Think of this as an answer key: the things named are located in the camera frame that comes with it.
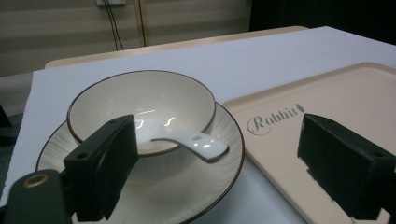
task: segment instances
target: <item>white surface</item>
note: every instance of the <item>white surface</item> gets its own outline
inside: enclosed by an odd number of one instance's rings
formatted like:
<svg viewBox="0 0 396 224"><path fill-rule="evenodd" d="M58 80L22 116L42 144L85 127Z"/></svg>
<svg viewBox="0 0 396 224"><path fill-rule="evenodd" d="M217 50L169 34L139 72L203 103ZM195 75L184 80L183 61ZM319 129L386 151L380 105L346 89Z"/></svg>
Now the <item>white surface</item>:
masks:
<svg viewBox="0 0 396 224"><path fill-rule="evenodd" d="M35 72L1 204L5 204L11 184L33 172L40 149L64 122L72 99L104 77L145 69L177 72L203 82L217 101L224 103L353 63L375 62L396 67L395 58L395 46L323 27ZM302 223L302 220L247 162L230 194L196 222Z"/></svg>

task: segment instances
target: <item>brown rim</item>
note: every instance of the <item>brown rim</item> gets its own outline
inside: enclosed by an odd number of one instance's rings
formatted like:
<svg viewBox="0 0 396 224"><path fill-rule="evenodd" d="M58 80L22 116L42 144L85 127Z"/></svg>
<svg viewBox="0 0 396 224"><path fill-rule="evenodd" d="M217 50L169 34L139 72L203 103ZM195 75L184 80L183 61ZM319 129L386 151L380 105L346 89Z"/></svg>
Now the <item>brown rim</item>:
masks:
<svg viewBox="0 0 396 224"><path fill-rule="evenodd" d="M119 77L119 76L125 76L125 75L133 74L133 73L141 73L141 72L162 72L162 73L170 73L170 74L174 74L174 75L179 75L179 76L187 77L187 78L189 78L189 79L191 79L191 80L193 80L193 81L199 83L201 86L203 86L205 89L207 89L207 91L208 91L208 92L210 93L210 95L212 96L213 107L214 107L214 109L213 109L213 113L212 113L212 116L211 116L209 122L206 124L206 126L205 126L200 132L203 133L203 132L205 132L205 131L209 128L209 126L210 126L211 123L213 122L213 119L214 119L214 117L215 117L215 115L216 115L216 99L215 99L215 97L214 97L212 91L211 91L206 85L204 85L202 82L198 81L197 79L195 79L195 78L193 78L193 77L188 77L188 76L183 75L183 74L180 74L180 73L169 72L169 71L163 71L163 70L141 70L141 71L133 71L133 72L128 72L128 73L121 73L121 74L118 74L118 75L115 75L115 76L112 76L112 77L104 78L104 79L102 79L102 80L100 80L100 81L97 81L97 82L91 84L91 86L87 87L84 91L80 92L80 93L73 99L73 102L70 104L70 106L69 106L69 108L68 108L68 110L67 110L66 124L67 124L67 128L69 129L69 131L70 131L70 133L72 134L72 136L73 136L79 143L82 143L83 140L78 136L78 134L76 134L75 130L74 130L73 127L72 127L71 121L70 121L70 113L71 113L71 110L72 110L73 105L74 105L74 103L76 102L76 100L77 100L85 91L89 90L89 89L92 88L93 86L95 86L95 85L97 85L97 84L99 84L99 83L102 83L102 82L104 82L104 81L106 81L106 80L108 80L108 79L111 79L111 78L114 78L114 77ZM141 157L150 157L150 156L162 155L162 154L165 154L165 153L174 151L174 150L176 150L176 149L178 149L178 148L179 148L179 146L170 147L170 148L168 148L168 149L165 149L165 150L162 150L162 151L159 151L159 152L152 152L152 153L142 154Z"/></svg>

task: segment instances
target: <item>table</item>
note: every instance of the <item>table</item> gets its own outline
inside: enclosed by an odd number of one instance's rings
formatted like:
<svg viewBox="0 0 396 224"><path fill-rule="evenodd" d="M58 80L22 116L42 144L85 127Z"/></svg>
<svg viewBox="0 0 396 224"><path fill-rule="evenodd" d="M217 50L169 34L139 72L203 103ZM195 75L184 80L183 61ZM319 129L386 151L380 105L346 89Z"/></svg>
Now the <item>table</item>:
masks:
<svg viewBox="0 0 396 224"><path fill-rule="evenodd" d="M321 27L281 35L252 38L247 35L239 40L119 58L96 55L80 58L86 61L79 64L75 64L76 59L49 63L46 70L34 74L34 85L11 161L7 186L27 171L32 171L30 157L37 156L37 152L23 149L42 146L54 128L64 121L59 113L67 108L67 103L61 104L70 91L64 87L67 85L77 86L78 91L94 79L112 73L164 69L197 78L213 91L218 102L224 103L353 63L369 61L396 67L394 58L395 46ZM218 85L224 76L229 77L227 86ZM41 133L33 132L32 127L37 126ZM194 223L304 223L304 220L261 171L246 159L231 191Z"/></svg>

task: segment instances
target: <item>cable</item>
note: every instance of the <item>cable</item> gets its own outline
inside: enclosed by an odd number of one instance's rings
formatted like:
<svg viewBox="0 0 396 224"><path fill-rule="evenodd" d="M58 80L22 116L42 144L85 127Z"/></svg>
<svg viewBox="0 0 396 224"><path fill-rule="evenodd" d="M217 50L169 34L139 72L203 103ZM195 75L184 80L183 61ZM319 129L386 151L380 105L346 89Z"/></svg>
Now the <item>cable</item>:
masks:
<svg viewBox="0 0 396 224"><path fill-rule="evenodd" d="M119 30L117 28L117 23L116 23L116 20L114 19L113 11L111 10L111 5L108 3L108 0L104 0L104 2L105 2L105 6L106 6L107 15L108 15L108 18L110 19L110 23L111 23L111 30L113 31L113 38L114 38L114 43L116 45L116 50L119 50L118 45L117 45L117 39L119 40L121 49L123 49L123 45L120 40Z"/></svg>
<svg viewBox="0 0 396 224"><path fill-rule="evenodd" d="M145 35L145 27L143 26L143 13L142 13L142 4L140 2L140 0L137 1L138 5L139 5L139 16L140 16L140 21L142 24L142 36L143 36L143 46L146 47L147 43L146 43L146 35Z"/></svg>

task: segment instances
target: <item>bowl rim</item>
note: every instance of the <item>bowl rim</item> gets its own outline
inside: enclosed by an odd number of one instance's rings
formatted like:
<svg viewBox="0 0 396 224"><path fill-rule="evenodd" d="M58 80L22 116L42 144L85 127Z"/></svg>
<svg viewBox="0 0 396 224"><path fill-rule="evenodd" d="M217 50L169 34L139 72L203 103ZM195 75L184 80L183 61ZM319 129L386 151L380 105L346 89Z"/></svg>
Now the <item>bowl rim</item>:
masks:
<svg viewBox="0 0 396 224"><path fill-rule="evenodd" d="M84 140L82 140L78 134L75 132L75 130L73 129L73 126L71 124L71 113L72 113L72 109L73 109L73 105L75 104L75 102L78 100L78 98L86 91L88 91L90 88L105 82L109 79L112 78L116 78L116 77L120 77L120 76L126 76L126 75L130 75L130 74L134 74L134 73L143 73L143 72L159 72L159 73L168 73L168 74L172 74L172 75L178 75L178 76L182 76L182 77L186 77L191 79L192 81L195 81L196 83L198 83L199 85L201 85L202 87L204 87L207 92L209 92L211 98L212 98L212 102L213 102L213 111L212 111L212 115L210 117L209 122L205 125L205 127L200 130L201 133L204 133L213 123L213 119L215 118L216 115L216 99L212 93L212 91L201 81L193 78L193 77L189 77L180 73L176 73L176 72L171 72L171 71L165 71L165 70L138 70L138 71L132 71L132 72L126 72L126 73L120 73L120 74L116 74L114 76L111 77L106 77L103 78L97 82L94 82L93 84L91 84L90 86L88 86L87 88L85 88L83 91L81 91L72 101L72 103L70 104L70 106L67 109L67 114L66 114L66 124L67 124L67 128L69 130L69 132L72 134L73 138L77 141L78 144L81 144ZM157 155L162 155L171 151L174 151L176 149L180 148L180 146L175 146L175 147L169 147L167 149L158 151L158 152L151 152L151 153L145 153L145 154L139 154L139 157L150 157L150 156L157 156Z"/></svg>

